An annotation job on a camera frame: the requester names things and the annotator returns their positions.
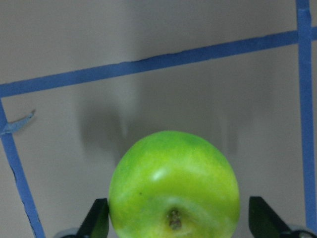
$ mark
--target torn tape piece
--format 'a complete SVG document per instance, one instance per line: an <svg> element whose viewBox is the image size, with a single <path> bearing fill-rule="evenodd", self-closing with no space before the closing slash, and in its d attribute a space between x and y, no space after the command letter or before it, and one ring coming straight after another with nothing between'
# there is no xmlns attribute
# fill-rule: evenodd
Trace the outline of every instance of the torn tape piece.
<svg viewBox="0 0 317 238"><path fill-rule="evenodd" d="M27 117L15 121L15 122L11 122L11 123L7 123L5 125L5 127L3 128L2 132L0 135L5 135L5 134L12 134L17 132L19 129L21 129L22 127L25 126L25 124L27 124L29 122L29 120L34 116L34 112L31 112Z"/></svg>

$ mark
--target gray wall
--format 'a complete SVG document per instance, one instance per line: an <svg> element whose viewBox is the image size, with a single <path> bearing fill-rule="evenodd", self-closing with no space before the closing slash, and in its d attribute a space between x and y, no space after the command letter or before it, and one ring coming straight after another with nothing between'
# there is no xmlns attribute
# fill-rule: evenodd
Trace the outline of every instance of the gray wall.
<svg viewBox="0 0 317 238"><path fill-rule="evenodd" d="M311 7L317 25L317 3ZM0 22L0 83L7 83L295 30L296 9L289 0L15 0L0 2ZM164 129L202 136L230 161L242 207L235 238L252 237L250 195L304 225L297 50L3 98L9 121L36 110L14 139L47 238L76 230L94 199L107 197L122 154ZM2 147L0 180L1 236L33 237Z"/></svg>

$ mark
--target apple calyx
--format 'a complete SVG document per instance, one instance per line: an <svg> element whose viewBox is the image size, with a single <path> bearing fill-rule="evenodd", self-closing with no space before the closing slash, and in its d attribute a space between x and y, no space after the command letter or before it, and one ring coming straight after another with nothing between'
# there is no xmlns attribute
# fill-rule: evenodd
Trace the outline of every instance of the apple calyx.
<svg viewBox="0 0 317 238"><path fill-rule="evenodd" d="M172 230L175 231L182 228L181 216L177 209L172 209L167 217L169 218L169 227L171 227Z"/></svg>

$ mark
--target apple skin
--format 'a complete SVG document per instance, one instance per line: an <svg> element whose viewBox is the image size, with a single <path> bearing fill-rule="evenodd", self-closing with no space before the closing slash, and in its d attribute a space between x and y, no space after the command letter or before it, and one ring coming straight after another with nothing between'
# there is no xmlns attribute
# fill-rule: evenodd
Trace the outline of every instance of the apple skin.
<svg viewBox="0 0 317 238"><path fill-rule="evenodd" d="M120 238L229 238L239 213L230 164L189 133L161 131L139 140L109 187L109 214Z"/></svg>

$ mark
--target blue tape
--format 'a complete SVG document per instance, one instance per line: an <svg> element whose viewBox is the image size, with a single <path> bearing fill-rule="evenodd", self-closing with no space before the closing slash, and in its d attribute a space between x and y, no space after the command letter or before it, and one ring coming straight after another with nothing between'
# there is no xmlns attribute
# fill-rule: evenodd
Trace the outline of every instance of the blue tape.
<svg viewBox="0 0 317 238"><path fill-rule="evenodd" d="M7 123L5 127L3 128L2 132L0 133L0 135L13 134L17 132L22 127L24 127L33 116L34 116L34 112L30 113L26 118L23 118L15 122Z"/></svg>
<svg viewBox="0 0 317 238"><path fill-rule="evenodd" d="M100 79L228 57L296 44L297 31L202 47L139 61L110 64L0 85L0 97L36 92Z"/></svg>
<svg viewBox="0 0 317 238"><path fill-rule="evenodd" d="M7 125L7 120L2 102L0 101L0 128L5 127L5 125ZM24 204L24 209L33 230L33 234L36 238L45 238L44 230L39 220L39 215L15 147L13 136L11 133L6 133L0 137L9 165L14 173L16 187L20 194L22 203Z"/></svg>
<svg viewBox="0 0 317 238"><path fill-rule="evenodd" d="M317 27L312 28L312 40L317 40Z"/></svg>
<svg viewBox="0 0 317 238"><path fill-rule="evenodd" d="M306 226L317 233L314 119L312 93L312 28L308 0L297 0L299 83Z"/></svg>

